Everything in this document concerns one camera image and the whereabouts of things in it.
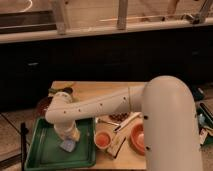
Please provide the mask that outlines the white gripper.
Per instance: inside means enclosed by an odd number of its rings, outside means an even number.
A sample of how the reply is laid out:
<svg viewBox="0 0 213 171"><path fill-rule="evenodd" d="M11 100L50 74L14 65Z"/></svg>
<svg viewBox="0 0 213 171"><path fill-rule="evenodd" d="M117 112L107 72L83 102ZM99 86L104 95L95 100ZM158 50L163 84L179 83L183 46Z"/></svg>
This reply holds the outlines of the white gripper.
<svg viewBox="0 0 213 171"><path fill-rule="evenodd" d="M62 140L71 139L76 142L80 140L80 131L78 130L75 121L65 124L55 124L54 129Z"/></svg>

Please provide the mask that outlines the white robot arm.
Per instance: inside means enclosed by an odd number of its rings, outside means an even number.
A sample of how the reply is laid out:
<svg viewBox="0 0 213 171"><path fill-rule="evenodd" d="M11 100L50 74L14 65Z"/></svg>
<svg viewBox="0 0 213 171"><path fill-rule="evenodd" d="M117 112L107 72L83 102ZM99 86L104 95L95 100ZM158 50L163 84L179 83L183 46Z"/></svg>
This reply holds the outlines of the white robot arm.
<svg viewBox="0 0 213 171"><path fill-rule="evenodd" d="M45 119L65 125L127 112L143 114L147 171L203 171L195 102L188 86L173 76L158 76L143 86L79 102L58 92Z"/></svg>

